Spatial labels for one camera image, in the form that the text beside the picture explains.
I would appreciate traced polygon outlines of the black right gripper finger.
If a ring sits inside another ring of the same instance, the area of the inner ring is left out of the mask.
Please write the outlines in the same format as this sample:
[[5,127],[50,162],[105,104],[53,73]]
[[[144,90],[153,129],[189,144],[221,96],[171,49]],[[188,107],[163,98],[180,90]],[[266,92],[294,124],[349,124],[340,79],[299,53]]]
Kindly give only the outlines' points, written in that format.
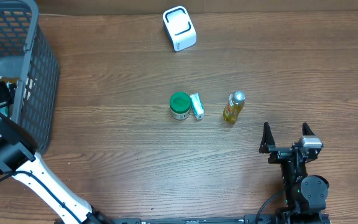
[[270,153],[271,149],[275,147],[275,141],[272,136],[270,125],[268,122],[264,123],[262,140],[259,147],[259,152],[262,154]]
[[312,132],[307,123],[302,124],[302,133],[304,136],[314,136],[314,132]]

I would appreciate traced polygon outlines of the yellow oil bottle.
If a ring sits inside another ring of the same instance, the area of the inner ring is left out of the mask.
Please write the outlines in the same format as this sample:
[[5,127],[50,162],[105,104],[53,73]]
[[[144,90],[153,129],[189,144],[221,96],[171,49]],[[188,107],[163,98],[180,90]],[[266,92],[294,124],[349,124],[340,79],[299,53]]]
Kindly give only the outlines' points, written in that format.
[[229,100],[223,111],[223,118],[226,122],[234,124],[239,113],[245,105],[246,95],[243,91],[237,90],[229,95]]

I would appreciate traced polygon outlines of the green freshening pouch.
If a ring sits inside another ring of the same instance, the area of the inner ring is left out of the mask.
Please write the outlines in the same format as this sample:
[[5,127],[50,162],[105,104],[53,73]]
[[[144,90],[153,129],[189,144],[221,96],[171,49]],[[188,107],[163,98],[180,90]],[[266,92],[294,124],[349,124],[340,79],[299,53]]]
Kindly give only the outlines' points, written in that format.
[[204,118],[204,108],[201,102],[201,98],[198,93],[194,93],[190,95],[191,99],[191,106],[193,110],[193,114],[195,115],[196,119],[203,119]]

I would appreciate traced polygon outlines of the green lid jar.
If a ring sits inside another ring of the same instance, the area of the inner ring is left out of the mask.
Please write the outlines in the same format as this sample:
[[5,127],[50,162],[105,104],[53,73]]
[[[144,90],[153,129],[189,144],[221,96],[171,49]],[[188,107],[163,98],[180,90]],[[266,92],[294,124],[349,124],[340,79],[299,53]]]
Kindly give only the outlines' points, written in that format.
[[190,114],[190,96],[184,92],[176,92],[170,98],[170,112],[177,120],[184,120]]

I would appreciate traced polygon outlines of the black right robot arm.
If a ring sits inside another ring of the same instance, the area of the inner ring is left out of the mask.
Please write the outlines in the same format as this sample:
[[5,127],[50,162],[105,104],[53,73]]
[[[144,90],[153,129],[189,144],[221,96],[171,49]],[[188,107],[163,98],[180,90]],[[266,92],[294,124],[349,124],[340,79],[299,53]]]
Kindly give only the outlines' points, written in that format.
[[329,182],[320,175],[308,175],[306,164],[317,160],[323,143],[307,123],[302,124],[302,137],[290,147],[277,147],[268,122],[264,123],[259,152],[268,154],[268,163],[279,164],[283,190],[271,196],[260,207],[255,222],[271,201],[285,194],[286,207],[276,210],[266,223],[329,223],[326,209]]

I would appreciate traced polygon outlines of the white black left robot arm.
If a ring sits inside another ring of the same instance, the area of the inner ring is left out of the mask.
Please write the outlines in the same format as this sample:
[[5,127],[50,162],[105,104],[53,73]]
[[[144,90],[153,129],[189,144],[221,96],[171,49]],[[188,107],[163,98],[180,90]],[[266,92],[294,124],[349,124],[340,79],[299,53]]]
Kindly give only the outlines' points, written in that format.
[[[10,105],[11,92],[0,82],[0,108]],[[112,223],[74,194],[46,165],[29,133],[0,112],[0,182],[12,177],[28,186],[63,223]]]

